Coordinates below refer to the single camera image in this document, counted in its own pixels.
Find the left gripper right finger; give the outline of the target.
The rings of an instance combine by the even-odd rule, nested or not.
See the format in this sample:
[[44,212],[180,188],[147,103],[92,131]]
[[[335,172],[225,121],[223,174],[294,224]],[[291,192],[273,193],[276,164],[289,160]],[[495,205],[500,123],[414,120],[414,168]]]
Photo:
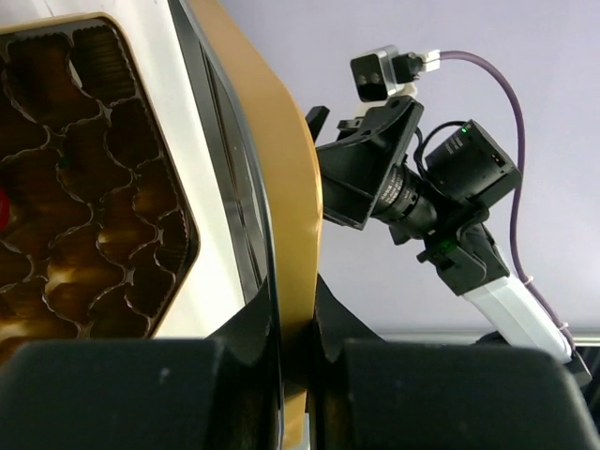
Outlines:
[[544,352],[378,337],[316,289],[314,449],[595,449],[574,377]]

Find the silver tin lid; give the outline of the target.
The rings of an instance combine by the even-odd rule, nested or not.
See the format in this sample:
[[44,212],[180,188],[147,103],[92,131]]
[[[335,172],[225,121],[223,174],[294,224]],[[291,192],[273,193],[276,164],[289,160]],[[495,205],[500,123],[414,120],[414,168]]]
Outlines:
[[323,195],[313,139],[292,95],[237,22],[217,1],[172,1],[180,42],[200,43],[232,106],[254,171],[274,322],[282,345],[282,444],[304,437],[307,363],[301,340],[314,311],[323,225]]

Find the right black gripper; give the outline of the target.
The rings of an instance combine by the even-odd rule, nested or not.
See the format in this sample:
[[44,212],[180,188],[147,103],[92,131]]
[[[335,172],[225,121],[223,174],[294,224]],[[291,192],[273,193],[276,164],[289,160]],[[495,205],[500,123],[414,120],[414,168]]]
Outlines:
[[[337,140],[316,148],[324,219],[357,230],[365,227],[384,181],[406,152],[423,111],[423,105],[412,97],[393,97],[362,117],[338,124]],[[326,106],[312,107],[307,113],[313,141],[329,113]]]

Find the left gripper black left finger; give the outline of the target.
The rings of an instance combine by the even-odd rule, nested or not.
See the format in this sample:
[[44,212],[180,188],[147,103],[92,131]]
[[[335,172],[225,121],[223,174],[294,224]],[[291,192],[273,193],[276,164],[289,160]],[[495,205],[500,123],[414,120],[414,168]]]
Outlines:
[[206,338],[47,340],[1,370],[5,449],[278,449],[273,283]]

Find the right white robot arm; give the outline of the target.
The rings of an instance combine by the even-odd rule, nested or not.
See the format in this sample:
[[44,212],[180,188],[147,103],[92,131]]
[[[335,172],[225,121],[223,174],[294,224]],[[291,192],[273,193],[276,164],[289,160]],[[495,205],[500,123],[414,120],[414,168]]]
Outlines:
[[552,355],[587,385],[591,372],[575,346],[526,285],[514,276],[486,228],[490,208],[515,189],[516,165],[474,121],[413,171],[407,149],[421,136],[424,108],[412,97],[392,97],[339,122],[337,138],[317,147],[324,217],[356,230],[376,219],[396,245],[419,240],[420,263],[474,305],[504,341]]

